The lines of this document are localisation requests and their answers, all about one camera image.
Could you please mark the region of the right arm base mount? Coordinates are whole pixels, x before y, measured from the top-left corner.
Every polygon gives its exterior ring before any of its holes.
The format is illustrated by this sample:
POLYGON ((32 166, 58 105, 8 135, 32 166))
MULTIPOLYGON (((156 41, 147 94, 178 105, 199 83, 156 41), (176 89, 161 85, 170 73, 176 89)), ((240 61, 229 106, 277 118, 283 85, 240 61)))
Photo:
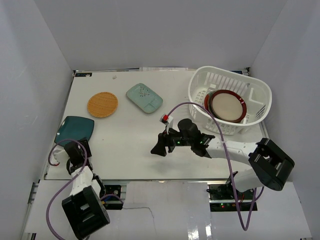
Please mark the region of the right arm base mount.
MULTIPOLYGON (((231 184, 209 184, 207 187, 210 211, 236 212, 236 201, 231 184)), ((245 192, 237 192, 240 211, 248 212, 253 200, 254 189, 245 192)))

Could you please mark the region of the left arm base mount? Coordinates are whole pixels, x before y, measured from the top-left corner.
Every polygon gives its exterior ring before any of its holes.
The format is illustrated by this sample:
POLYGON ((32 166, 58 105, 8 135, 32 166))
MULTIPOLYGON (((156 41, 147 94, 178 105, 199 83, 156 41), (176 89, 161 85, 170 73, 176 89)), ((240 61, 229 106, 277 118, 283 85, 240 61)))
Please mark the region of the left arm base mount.
POLYGON ((104 186, 105 193, 102 196, 102 205, 106 210, 121 210, 123 203, 120 201, 122 198, 122 186, 119 184, 107 184, 104 186))

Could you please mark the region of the dark teal square plate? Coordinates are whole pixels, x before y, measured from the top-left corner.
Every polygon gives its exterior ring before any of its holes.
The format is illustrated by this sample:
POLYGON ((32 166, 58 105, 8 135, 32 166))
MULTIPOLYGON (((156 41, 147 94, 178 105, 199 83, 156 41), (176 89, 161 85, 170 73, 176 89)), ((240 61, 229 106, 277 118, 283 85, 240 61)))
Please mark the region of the dark teal square plate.
POLYGON ((65 140, 81 140, 86 138, 90 140, 94 131, 95 121, 81 116, 67 116, 60 125, 54 143, 65 140))

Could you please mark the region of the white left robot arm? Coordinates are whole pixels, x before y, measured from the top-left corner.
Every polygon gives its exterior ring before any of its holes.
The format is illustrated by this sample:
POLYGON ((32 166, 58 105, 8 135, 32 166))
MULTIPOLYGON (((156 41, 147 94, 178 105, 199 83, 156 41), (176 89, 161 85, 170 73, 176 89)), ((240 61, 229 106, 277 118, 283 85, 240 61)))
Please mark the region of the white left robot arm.
POLYGON ((75 237, 83 240, 110 224, 110 217, 101 202, 106 187, 93 172, 89 159, 92 156, 87 138, 68 142, 64 147, 68 155, 66 169, 75 180, 72 189, 61 205, 75 237))

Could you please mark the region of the red rimmed beige bowl plate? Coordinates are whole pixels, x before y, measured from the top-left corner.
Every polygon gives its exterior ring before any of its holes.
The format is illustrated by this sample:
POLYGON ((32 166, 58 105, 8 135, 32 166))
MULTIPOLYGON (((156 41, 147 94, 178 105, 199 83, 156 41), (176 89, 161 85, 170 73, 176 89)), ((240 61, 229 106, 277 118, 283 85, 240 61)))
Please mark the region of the red rimmed beige bowl plate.
POLYGON ((221 89, 210 106, 211 113, 218 119, 230 123, 240 123, 247 114, 247 105, 237 93, 221 89))

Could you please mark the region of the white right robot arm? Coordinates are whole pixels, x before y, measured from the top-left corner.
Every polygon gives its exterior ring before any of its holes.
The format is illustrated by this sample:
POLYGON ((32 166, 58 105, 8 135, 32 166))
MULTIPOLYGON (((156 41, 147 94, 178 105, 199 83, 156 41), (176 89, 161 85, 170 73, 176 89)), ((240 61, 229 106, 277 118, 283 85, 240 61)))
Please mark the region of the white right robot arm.
POLYGON ((233 200, 259 187, 281 191, 295 166, 291 157, 269 138, 259 142, 222 141, 202 133, 189 118, 180 120, 175 130, 173 120, 167 115, 160 120, 165 129, 158 134, 151 154, 164 157, 176 147, 190 147, 199 157, 232 160, 250 166, 250 169, 230 174, 225 192, 233 200))

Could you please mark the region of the red and teal floral plate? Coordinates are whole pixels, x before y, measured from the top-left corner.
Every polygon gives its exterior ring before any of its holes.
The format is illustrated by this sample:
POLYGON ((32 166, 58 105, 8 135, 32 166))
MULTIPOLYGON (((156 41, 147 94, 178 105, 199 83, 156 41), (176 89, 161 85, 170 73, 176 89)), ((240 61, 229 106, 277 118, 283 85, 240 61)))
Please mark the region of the red and teal floral plate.
POLYGON ((210 94, 207 94, 204 98, 203 106, 209 113, 211 113, 209 100, 210 100, 210 94))

